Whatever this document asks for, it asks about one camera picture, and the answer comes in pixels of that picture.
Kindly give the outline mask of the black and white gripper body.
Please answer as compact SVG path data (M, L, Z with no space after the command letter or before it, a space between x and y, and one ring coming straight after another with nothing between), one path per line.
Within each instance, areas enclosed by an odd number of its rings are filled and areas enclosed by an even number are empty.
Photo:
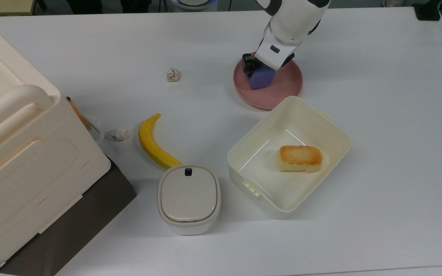
M296 48L296 45L278 39L272 33L271 26L268 25L264 30L263 39L256 50L255 57L261 63L277 71L293 58Z

